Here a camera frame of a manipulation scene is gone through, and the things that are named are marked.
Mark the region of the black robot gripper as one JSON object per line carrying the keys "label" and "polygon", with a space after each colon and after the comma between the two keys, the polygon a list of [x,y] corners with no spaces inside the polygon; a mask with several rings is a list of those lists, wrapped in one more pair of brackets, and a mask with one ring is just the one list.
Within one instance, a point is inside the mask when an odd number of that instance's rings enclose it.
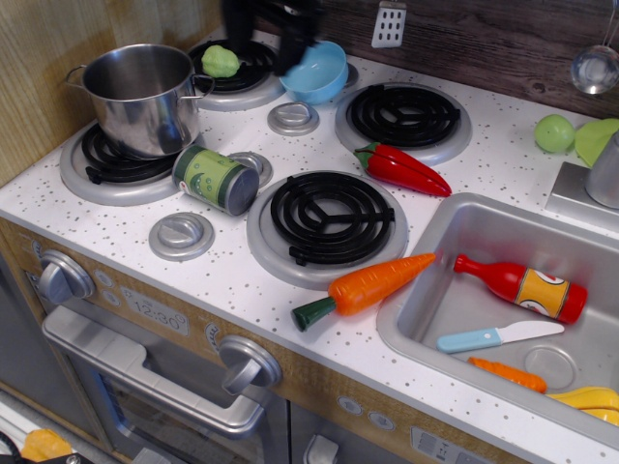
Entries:
{"label": "black robot gripper", "polygon": [[274,75],[286,75],[299,65],[306,49],[315,43],[325,14],[321,1],[223,0],[221,14],[231,49],[245,51],[261,18],[280,30],[280,45]]}

